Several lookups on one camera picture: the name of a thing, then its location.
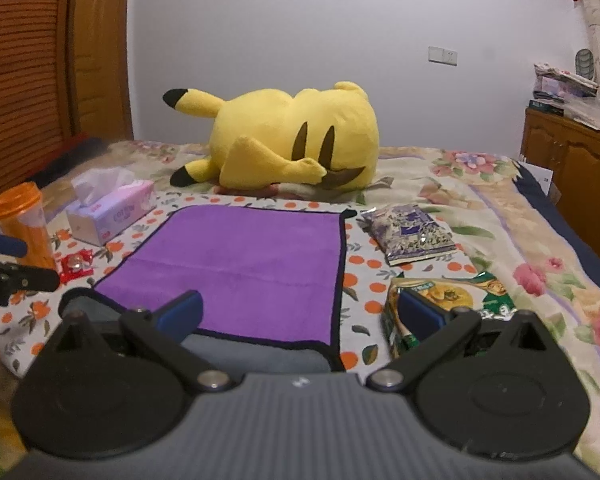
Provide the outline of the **green yellow snack bag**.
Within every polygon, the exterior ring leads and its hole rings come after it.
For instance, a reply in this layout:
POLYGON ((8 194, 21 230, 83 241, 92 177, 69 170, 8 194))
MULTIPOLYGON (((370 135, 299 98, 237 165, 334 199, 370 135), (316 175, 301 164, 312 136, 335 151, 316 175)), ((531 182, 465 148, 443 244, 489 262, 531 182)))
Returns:
POLYGON ((417 292, 442 309, 468 307, 485 320, 508 321, 516 312, 513 299, 493 274, 473 278, 394 278, 382 314, 382 326, 393 358, 418 345, 418 340, 399 320, 398 295, 402 289, 417 292))

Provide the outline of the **red candy wrapper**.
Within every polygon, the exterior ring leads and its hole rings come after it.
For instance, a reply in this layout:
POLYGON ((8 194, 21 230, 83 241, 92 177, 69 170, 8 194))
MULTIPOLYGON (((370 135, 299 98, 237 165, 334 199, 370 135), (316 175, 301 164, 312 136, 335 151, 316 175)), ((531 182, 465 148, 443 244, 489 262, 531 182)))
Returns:
POLYGON ((94 254, 91 249, 81 249, 60 259, 60 281, 68 284, 79 278, 87 278, 94 274, 94 254))

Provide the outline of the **orange lidded plastic cup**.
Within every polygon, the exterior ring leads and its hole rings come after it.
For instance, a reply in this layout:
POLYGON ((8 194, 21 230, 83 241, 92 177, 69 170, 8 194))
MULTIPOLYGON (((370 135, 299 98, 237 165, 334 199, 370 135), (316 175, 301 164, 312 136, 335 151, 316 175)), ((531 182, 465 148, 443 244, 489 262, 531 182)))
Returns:
POLYGON ((0 194, 0 231, 26 243, 27 252, 16 258, 18 263, 56 270, 42 192, 34 182, 23 182, 0 194))

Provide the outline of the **wooden door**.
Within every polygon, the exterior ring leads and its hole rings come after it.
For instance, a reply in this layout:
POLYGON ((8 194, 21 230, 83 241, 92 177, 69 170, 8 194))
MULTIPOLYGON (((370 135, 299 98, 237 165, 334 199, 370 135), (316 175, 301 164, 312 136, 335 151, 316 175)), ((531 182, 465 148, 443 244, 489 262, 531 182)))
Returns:
POLYGON ((133 137, 128 0, 70 0, 68 62, 72 125, 107 142, 133 137))

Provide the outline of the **yellow Pikachu plush toy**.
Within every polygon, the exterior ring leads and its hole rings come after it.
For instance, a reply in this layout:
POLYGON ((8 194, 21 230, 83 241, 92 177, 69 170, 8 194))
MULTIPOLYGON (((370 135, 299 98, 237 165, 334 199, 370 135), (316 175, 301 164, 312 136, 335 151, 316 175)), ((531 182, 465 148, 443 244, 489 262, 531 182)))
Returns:
POLYGON ((216 182, 232 190, 303 184, 340 190, 365 188, 376 174, 377 118, 366 92, 351 81, 330 89, 254 90, 223 100, 197 89, 170 89, 174 110, 213 120, 203 159, 186 162, 170 183, 185 188, 216 182))

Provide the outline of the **brown wooden cabinet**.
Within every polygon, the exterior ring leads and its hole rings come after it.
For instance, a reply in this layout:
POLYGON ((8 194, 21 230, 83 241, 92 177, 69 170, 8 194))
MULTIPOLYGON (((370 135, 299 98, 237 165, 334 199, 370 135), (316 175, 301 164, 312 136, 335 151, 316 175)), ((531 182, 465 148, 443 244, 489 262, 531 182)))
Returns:
POLYGON ((600 132, 529 107, 520 154, 553 171, 558 211, 600 257, 600 132))

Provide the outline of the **white wall switch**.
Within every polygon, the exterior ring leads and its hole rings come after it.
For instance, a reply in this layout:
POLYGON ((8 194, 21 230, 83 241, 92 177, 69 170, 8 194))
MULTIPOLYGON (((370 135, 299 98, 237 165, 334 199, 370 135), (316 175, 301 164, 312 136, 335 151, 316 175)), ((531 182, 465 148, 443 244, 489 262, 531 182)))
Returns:
POLYGON ((442 47, 429 47, 428 61, 430 63, 457 66, 457 52, 442 47))

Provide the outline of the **small grey desk fan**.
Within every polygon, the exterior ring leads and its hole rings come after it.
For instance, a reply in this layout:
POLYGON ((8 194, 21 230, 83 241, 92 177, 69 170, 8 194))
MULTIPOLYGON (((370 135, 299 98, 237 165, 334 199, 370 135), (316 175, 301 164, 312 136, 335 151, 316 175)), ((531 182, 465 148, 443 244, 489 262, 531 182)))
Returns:
POLYGON ((576 53, 576 73, 588 80, 595 79, 595 60, 590 49, 580 49, 576 53))

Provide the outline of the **stack of folded papers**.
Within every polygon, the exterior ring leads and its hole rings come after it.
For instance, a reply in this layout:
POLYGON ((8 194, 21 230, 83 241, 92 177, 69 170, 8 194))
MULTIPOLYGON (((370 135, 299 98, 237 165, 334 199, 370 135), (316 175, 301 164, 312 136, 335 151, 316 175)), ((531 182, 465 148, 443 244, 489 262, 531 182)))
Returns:
POLYGON ((565 102, 572 98, 596 98, 598 84, 568 70, 547 63, 534 64, 535 83, 532 94, 536 100, 565 102))

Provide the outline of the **purple grey microfibre towel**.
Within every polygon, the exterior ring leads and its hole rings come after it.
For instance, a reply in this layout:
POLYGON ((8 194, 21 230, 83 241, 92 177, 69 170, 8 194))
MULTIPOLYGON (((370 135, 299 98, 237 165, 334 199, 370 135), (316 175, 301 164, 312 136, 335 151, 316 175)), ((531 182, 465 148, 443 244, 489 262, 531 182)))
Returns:
POLYGON ((341 372, 344 226, 354 215, 248 207, 185 207, 59 313, 113 321, 199 292, 204 314, 183 344, 239 377, 341 372))

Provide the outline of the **purple white snack bag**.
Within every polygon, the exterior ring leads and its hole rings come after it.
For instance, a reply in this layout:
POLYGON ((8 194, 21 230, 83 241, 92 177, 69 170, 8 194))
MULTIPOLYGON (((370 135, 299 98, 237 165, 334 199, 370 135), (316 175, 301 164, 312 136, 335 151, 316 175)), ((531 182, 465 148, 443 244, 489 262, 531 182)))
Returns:
POLYGON ((448 230, 417 205, 392 205, 362 212, 363 226, 389 266, 446 256, 456 251, 448 230))

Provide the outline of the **dark blue blanket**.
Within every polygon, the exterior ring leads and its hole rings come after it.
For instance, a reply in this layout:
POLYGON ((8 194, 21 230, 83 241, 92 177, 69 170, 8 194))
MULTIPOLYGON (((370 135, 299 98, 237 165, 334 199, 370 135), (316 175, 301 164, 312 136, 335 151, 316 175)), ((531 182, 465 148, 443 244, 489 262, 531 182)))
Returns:
POLYGON ((520 172, 520 177, 515 181, 518 192, 528 200, 530 206, 544 218, 553 230, 568 242, 578 256, 585 273, 600 286, 600 257, 573 231, 556 206, 542 191, 541 185, 535 180, 532 173, 520 162, 517 162, 517 167, 520 172))

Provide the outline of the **pink tissue box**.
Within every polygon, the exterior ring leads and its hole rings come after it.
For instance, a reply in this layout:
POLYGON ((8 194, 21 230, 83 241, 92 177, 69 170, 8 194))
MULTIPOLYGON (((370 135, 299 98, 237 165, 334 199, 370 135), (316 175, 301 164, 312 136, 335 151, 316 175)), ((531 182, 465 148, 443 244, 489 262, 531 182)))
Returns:
POLYGON ((76 200, 66 208, 76 240, 104 246, 155 208, 155 183, 122 167, 94 168, 71 180, 76 200))

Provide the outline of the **wooden slatted headboard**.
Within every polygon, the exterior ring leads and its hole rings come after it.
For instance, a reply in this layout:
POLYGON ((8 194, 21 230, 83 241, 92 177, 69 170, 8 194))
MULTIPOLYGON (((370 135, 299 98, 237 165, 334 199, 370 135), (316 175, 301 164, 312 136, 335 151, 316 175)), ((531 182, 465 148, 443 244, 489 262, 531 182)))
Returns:
POLYGON ((69 0, 0 0, 0 193, 73 137, 67 76, 69 0))

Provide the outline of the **orange print white cloth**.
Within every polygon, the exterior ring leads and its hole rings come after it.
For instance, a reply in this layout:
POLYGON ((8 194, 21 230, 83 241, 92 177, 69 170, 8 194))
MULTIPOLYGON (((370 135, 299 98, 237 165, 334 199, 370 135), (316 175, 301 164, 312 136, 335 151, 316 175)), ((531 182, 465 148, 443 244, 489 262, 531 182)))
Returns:
MULTIPOLYGON (((59 324, 57 310, 64 292, 104 278, 168 220, 172 212, 187 206, 204 205, 301 212, 340 212, 347 208, 304 200, 257 200, 244 196, 160 192, 157 194, 157 207, 147 217, 105 247, 93 250, 93 275, 72 281, 57 292, 18 292, 10 298, 6 307, 0 307, 0 360, 6 368, 17 376, 27 370, 59 324)), ((470 261, 462 245, 457 245, 451 255, 393 268, 355 219, 346 222, 344 237, 347 260, 340 314, 340 356, 345 368, 360 375, 388 361, 389 350, 381 333, 380 314, 392 278, 398 275, 408 278, 472 278, 484 269, 482 264, 470 261)))

